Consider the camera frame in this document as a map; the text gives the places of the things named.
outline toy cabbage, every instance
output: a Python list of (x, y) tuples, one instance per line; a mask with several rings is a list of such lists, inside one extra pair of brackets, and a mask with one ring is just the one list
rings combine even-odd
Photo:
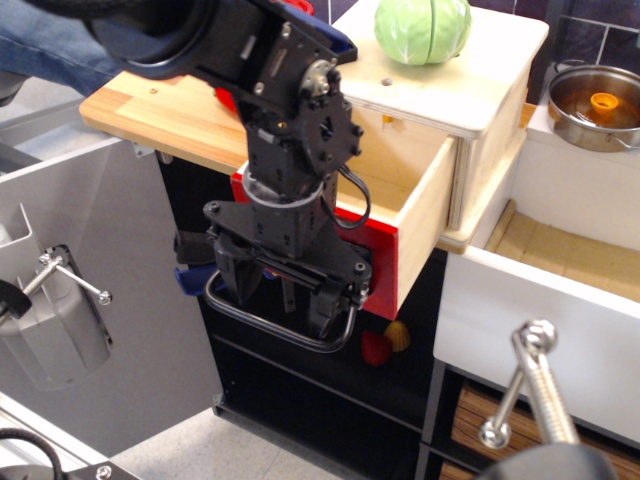
[(467, 0), (381, 0), (375, 35), (394, 60), (408, 65), (455, 57), (471, 31)]

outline blue jeans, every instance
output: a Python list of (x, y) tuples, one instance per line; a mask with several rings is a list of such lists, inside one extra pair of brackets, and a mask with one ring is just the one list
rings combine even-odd
[(79, 20), (0, 0), (0, 70), (68, 85), (89, 96), (121, 71)]

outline white cabinet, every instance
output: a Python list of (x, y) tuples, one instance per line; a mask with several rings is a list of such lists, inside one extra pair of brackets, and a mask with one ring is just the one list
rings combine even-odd
[[(640, 252), (638, 157), (569, 145), (548, 132), (545, 114), (539, 107), (472, 246), (449, 255), (434, 354), (506, 386), (517, 364), (511, 332), (529, 318), (546, 317), (559, 331), (550, 362), (570, 413), (639, 442), (640, 304), (483, 249), (512, 199), (518, 212), (541, 224), (606, 242), (607, 249)], [(593, 272), (613, 259), (610, 252), (584, 257), (583, 268)], [(640, 288), (640, 271), (627, 273), (625, 281)]]

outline saucepan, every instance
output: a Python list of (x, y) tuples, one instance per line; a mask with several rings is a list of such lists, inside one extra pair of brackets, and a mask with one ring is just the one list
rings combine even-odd
[(549, 84), (549, 125), (588, 150), (640, 151), (640, 76), (602, 65), (562, 70)]

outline red toy fruit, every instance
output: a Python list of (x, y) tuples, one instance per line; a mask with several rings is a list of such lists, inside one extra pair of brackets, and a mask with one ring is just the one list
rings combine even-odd
[(388, 338), (369, 330), (362, 332), (362, 358), (369, 365), (384, 365), (392, 353), (393, 347)]

